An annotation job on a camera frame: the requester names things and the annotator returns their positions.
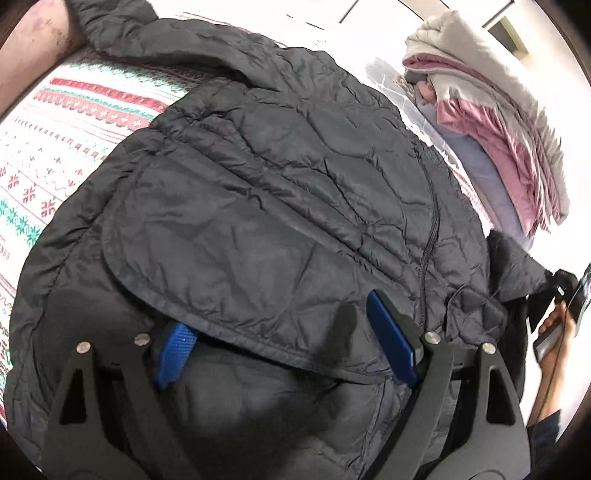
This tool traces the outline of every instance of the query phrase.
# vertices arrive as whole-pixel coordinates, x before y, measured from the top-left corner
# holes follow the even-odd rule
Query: patterned bedsheet
[[[313,25],[288,17],[269,19],[238,11],[203,15],[202,11],[201,15],[182,12],[175,16],[240,25],[273,38],[282,47],[328,51],[361,82],[386,94],[400,108],[408,127],[425,142],[432,142],[424,133],[422,116],[417,121],[409,120],[416,108],[399,86],[387,81],[388,72],[384,70],[379,78],[368,77],[367,67],[373,65],[375,69],[378,60],[371,55],[371,46],[362,46],[358,40],[351,43],[349,35],[330,37]],[[5,423],[4,386],[11,368],[8,323],[18,277],[31,247],[56,209],[115,146],[133,131],[149,125],[196,81],[197,74],[191,69],[134,66],[103,60],[83,50],[47,74],[0,122],[1,422]],[[443,152],[447,147],[438,142],[443,140],[433,141]],[[463,167],[448,164],[486,231],[490,219]]]
[[[133,131],[195,84],[190,69],[137,67],[78,52],[0,123],[0,421],[8,323],[22,265],[56,209]]]

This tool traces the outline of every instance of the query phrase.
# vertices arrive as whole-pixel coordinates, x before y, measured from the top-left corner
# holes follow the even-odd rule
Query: human arm
[[[0,115],[84,41],[64,0],[40,0],[33,5],[0,48]]]
[[[539,334],[544,333],[554,322],[563,322],[564,337],[540,361],[542,379],[528,425],[538,423],[553,413],[559,411],[566,364],[570,355],[572,340],[576,334],[576,324],[566,303],[561,302],[539,328]]]

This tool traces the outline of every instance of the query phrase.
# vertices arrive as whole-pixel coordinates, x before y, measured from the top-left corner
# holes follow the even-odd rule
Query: metal screw
[[[90,352],[90,343],[80,342],[78,345],[76,345],[76,352],[78,352],[81,355]]]
[[[437,332],[427,332],[425,333],[425,341],[431,345],[437,345],[441,342],[441,337]]]
[[[488,353],[489,355],[494,355],[496,352],[496,346],[494,346],[492,343],[485,342],[482,344],[482,351],[484,353]]]
[[[135,336],[134,343],[137,346],[144,346],[148,345],[150,342],[150,336],[147,333],[140,333]]]

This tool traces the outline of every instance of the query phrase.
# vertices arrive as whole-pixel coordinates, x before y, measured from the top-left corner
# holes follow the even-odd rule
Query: stack of folded laundry
[[[406,44],[419,110],[462,162],[496,229],[529,248],[570,203],[560,138],[529,72],[455,11],[430,18]]]

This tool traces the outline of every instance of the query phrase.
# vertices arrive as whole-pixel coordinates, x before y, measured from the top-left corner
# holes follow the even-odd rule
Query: blue gripper pad
[[[198,332],[183,323],[176,323],[158,355],[155,383],[161,390],[177,381],[197,342]]]
[[[398,312],[379,290],[369,293],[365,309],[394,375],[409,387],[416,387],[420,378],[415,366],[424,355],[417,325],[410,317]]]

